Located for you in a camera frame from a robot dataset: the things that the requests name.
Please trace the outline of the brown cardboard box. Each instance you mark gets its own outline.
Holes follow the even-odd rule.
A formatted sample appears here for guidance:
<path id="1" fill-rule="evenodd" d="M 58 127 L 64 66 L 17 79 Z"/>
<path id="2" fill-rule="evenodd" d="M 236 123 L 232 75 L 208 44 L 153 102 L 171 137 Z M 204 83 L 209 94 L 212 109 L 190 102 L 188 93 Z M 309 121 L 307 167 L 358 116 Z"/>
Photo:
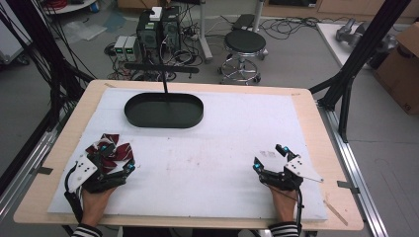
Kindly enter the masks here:
<path id="1" fill-rule="evenodd" d="M 419 22 L 396 36 L 398 46 L 375 71 L 375 77 L 409 115 L 419 115 Z"/>

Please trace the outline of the aluminium rail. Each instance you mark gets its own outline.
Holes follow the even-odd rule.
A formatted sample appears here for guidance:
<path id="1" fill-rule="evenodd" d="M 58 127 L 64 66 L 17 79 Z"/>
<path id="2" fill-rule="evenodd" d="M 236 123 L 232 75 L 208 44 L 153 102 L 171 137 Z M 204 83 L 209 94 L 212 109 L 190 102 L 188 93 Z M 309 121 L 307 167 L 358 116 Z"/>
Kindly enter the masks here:
<path id="1" fill-rule="evenodd" d="M 58 137 L 56 130 L 34 132 L 0 177 L 0 224 L 27 190 Z"/>
<path id="2" fill-rule="evenodd" d="M 331 141 L 336 146 L 336 153 L 347 177 L 349 189 L 361 211 L 362 220 L 367 224 L 373 237 L 389 237 L 353 150 L 338 131 L 338 116 L 335 112 L 326 111 L 320 106 L 317 108 L 330 133 Z"/>

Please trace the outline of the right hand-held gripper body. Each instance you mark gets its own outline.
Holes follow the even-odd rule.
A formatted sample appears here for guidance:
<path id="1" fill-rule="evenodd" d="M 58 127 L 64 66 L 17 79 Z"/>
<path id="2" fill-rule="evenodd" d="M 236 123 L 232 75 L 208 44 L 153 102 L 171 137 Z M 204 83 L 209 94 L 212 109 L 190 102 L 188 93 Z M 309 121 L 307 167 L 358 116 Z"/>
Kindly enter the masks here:
<path id="1" fill-rule="evenodd" d="M 281 172 L 267 170 L 261 161 L 258 161 L 258 176 L 262 184 L 276 187 L 281 191 L 298 190 L 304 179 L 318 183 L 324 181 L 314 168 L 299 156 L 286 163 Z"/>

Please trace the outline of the person's right hand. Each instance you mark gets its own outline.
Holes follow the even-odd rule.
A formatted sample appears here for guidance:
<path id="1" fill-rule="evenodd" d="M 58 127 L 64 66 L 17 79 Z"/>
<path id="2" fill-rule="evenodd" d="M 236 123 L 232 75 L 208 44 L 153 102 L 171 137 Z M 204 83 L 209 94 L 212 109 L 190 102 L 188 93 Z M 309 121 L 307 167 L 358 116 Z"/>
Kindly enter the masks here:
<path id="1" fill-rule="evenodd" d="M 269 186 L 272 194 L 275 213 L 279 222 L 294 221 L 294 207 L 296 205 L 296 191 L 281 191 L 278 188 Z"/>

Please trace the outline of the white foam board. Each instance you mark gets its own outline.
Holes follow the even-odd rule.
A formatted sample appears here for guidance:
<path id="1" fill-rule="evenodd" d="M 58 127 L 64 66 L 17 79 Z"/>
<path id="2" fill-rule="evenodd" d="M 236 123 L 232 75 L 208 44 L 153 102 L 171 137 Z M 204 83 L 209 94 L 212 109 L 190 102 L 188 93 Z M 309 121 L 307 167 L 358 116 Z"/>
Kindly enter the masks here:
<path id="1" fill-rule="evenodd" d="M 279 172 L 276 145 L 311 164 L 289 95 L 199 93 L 204 117 L 191 128 L 139 128 L 124 113 L 133 89 L 108 89 L 67 165 L 105 133 L 129 143 L 135 169 L 112 194 L 106 212 L 120 215 L 270 219 L 272 196 L 253 169 L 260 160 Z"/>

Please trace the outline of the thin wooden stick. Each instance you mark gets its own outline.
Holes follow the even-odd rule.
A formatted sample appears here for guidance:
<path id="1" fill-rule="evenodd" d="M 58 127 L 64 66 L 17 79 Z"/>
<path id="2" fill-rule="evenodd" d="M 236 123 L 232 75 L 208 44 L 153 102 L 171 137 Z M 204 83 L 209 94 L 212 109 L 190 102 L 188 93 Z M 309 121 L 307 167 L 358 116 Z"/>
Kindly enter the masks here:
<path id="1" fill-rule="evenodd" d="M 323 201 L 324 204 L 329 208 L 329 210 L 345 225 L 348 226 L 348 221 L 343 217 L 343 215 L 327 200 Z"/>

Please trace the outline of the grey metal table leg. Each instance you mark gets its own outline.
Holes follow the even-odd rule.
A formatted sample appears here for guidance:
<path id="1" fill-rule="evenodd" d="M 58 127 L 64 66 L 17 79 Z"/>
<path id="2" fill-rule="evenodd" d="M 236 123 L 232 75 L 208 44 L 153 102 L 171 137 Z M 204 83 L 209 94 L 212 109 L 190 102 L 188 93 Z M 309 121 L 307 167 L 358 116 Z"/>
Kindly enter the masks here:
<path id="1" fill-rule="evenodd" d="M 204 54 L 204 62 L 210 63 L 213 60 L 210 46 L 206 38 L 206 0 L 199 0 L 200 4 L 200 34 L 199 41 Z"/>

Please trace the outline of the black oval tray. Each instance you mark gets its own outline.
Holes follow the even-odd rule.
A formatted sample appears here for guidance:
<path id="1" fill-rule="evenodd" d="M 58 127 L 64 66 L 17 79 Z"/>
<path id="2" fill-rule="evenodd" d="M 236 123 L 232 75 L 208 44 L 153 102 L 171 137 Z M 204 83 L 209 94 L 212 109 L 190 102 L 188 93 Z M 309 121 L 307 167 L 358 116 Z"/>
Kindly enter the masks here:
<path id="1" fill-rule="evenodd" d="M 190 128 L 204 117 L 204 103 L 183 93 L 140 93 L 125 104 L 127 121 L 137 127 Z"/>

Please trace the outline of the person's striped sleeve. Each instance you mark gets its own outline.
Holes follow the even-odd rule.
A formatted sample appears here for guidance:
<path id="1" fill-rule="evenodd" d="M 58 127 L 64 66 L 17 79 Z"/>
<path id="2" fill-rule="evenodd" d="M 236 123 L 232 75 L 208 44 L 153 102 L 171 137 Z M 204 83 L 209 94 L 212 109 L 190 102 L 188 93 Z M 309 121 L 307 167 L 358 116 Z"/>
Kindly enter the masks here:
<path id="1" fill-rule="evenodd" d="M 96 227 L 80 223 L 71 237 L 103 237 L 103 233 Z"/>
<path id="2" fill-rule="evenodd" d="M 294 221 L 272 224 L 269 230 L 273 237 L 299 237 L 298 226 Z"/>

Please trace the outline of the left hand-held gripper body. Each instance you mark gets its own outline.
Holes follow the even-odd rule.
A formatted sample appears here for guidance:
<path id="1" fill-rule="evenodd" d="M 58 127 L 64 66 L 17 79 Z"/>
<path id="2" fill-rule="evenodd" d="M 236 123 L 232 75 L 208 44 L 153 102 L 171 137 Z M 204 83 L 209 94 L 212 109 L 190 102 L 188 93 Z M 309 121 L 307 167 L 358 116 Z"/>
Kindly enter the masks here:
<path id="1" fill-rule="evenodd" d="M 124 185 L 129 176 L 129 162 L 117 161 L 116 169 L 106 173 L 102 171 L 100 158 L 89 159 L 82 155 L 67 174 L 67 190 L 75 193 L 83 188 L 91 194 Z"/>

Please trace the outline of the dark red striped tie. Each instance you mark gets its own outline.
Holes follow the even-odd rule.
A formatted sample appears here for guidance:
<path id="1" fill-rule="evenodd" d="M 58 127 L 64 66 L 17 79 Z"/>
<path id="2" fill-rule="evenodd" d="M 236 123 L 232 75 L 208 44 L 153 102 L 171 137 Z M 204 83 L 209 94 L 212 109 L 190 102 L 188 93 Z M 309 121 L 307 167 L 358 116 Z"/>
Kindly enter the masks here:
<path id="1" fill-rule="evenodd" d="M 118 145 L 119 140 L 120 136 L 118 134 L 103 133 L 98 141 L 92 143 L 85 149 L 87 152 L 87 157 L 105 174 L 112 172 L 117 167 L 118 162 L 126 162 L 130 160 L 134 161 L 130 144 L 124 143 Z M 114 152 L 109 156 L 108 159 L 104 159 L 103 161 L 99 161 L 97 158 L 97 148 L 99 143 L 115 144 Z"/>

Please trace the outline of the person's right striped sleeve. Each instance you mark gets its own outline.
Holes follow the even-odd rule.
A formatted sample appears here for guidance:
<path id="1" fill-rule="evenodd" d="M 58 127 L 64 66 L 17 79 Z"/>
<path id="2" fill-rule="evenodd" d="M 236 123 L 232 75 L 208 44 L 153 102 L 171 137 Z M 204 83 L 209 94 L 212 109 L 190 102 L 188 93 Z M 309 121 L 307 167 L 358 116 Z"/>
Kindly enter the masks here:
<path id="1" fill-rule="evenodd" d="M 273 237 L 299 237 L 298 226 L 294 221 L 272 224 L 269 230 Z"/>

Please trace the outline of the black T-shaped stand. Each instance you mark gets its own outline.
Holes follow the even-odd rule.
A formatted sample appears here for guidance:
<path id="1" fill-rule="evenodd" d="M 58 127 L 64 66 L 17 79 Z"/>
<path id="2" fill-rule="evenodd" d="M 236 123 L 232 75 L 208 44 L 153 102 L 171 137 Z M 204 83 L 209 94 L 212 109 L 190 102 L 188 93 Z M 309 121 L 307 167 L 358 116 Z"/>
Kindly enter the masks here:
<path id="1" fill-rule="evenodd" d="M 174 66 L 163 64 L 141 64 L 128 62 L 125 64 L 126 69 L 142 70 L 142 71 L 158 71 L 162 73 L 161 79 L 163 83 L 163 93 L 142 93 L 141 99 L 150 100 L 151 102 L 186 102 L 188 104 L 201 104 L 202 101 L 191 94 L 170 93 L 168 91 L 166 72 L 188 73 L 190 75 L 197 74 L 200 69 L 191 66 Z"/>

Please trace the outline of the grey power supply unit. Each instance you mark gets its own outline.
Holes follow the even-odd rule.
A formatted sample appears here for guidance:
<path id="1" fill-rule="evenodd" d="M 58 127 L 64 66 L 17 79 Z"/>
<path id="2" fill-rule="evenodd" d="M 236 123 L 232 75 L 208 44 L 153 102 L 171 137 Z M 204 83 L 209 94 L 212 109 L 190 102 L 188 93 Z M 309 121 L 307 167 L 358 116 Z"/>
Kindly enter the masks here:
<path id="1" fill-rule="evenodd" d="M 114 51 L 119 61 L 126 61 L 126 54 L 125 54 L 126 40 L 127 40 L 126 36 L 119 36 L 114 45 Z"/>
<path id="2" fill-rule="evenodd" d="M 139 44 L 137 37 L 128 37 L 125 43 L 126 60 L 136 62 L 139 58 Z"/>

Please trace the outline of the person's left hand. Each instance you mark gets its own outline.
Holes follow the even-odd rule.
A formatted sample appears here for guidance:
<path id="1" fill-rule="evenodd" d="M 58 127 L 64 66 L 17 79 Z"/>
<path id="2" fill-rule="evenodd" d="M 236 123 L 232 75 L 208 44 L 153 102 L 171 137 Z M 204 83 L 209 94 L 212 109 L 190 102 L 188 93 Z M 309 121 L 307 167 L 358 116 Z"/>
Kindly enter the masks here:
<path id="1" fill-rule="evenodd" d="M 109 189 L 102 193 L 91 194 L 86 190 L 82 191 L 83 217 L 82 224 L 96 227 L 101 221 L 108 201 L 115 189 Z"/>

